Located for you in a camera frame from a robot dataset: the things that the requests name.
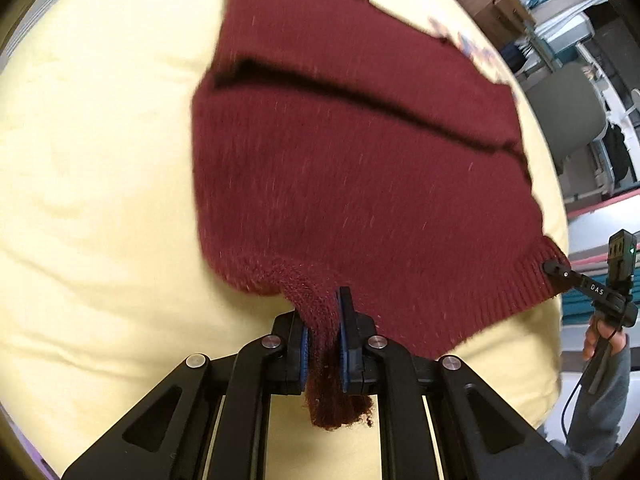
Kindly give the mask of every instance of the brown box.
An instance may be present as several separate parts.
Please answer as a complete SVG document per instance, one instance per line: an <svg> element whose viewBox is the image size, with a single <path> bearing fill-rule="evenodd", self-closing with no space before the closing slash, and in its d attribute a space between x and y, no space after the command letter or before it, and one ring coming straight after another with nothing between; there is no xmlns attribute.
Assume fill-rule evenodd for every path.
<svg viewBox="0 0 640 480"><path fill-rule="evenodd" d="M534 25L520 0L457 0L497 49L524 34L524 22Z"/></svg>

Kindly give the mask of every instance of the maroon sweater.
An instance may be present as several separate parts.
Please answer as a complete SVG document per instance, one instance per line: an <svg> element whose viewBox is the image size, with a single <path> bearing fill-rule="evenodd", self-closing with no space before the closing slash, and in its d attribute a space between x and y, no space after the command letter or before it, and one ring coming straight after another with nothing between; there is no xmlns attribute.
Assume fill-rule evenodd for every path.
<svg viewBox="0 0 640 480"><path fill-rule="evenodd" d="M300 312L320 426L368 405L337 391L339 285L431 358L557 292L511 89L367 0L227 0L192 113L202 253Z"/></svg>

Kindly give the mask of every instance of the yellow bed sheet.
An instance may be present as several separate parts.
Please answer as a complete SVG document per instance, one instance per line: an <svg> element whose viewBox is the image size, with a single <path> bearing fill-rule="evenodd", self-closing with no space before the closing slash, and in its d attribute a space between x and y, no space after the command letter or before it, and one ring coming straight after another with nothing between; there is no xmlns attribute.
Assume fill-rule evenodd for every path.
<svg viewBox="0 0 640 480"><path fill-rule="evenodd" d="M545 141L470 18L454 0L370 1L512 84L544 231L566 251ZM223 3L60 0L0 75L0 400L59 474L188 354L234 353L290 310L232 290L198 250L190 97ZM538 425L558 395L559 300L454 352ZM376 426L318 430L298 397L271 421L268 478L380 478Z"/></svg>

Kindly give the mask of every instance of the metal screw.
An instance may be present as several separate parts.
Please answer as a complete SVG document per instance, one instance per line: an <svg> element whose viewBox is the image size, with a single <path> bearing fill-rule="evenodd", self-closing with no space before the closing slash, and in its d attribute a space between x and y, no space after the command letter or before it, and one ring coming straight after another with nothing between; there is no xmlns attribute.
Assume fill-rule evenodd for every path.
<svg viewBox="0 0 640 480"><path fill-rule="evenodd" d="M282 339L275 334L269 334L262 338L262 346L265 348L277 348L280 343L282 343Z"/></svg>
<svg viewBox="0 0 640 480"><path fill-rule="evenodd" d="M447 370L460 370L462 363L460 359L453 355L448 355L442 360L442 366L444 366Z"/></svg>
<svg viewBox="0 0 640 480"><path fill-rule="evenodd" d="M200 368L207 362L207 358L202 354L191 354L187 357L187 366L189 368Z"/></svg>
<svg viewBox="0 0 640 480"><path fill-rule="evenodd" d="M372 335L367 343L369 344L369 346L371 348L384 348L389 341L386 340L386 337L382 336L382 335Z"/></svg>

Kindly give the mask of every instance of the human hand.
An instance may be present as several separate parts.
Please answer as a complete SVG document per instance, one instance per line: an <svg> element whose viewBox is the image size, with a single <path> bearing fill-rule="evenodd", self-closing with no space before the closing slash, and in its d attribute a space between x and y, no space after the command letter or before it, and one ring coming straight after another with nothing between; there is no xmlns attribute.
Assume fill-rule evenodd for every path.
<svg viewBox="0 0 640 480"><path fill-rule="evenodd" d="M598 338L601 336L604 339L608 339L614 330L614 327L608 325L603 320L595 319L592 316L589 320L589 328L587 329L587 332L584 333L584 347L582 348L582 358L585 361L591 359L593 357L593 354L595 353ZM626 335L622 332L622 330L616 332L616 335L611 338L609 344L611 345L612 356L621 352L622 349L626 346Z"/></svg>

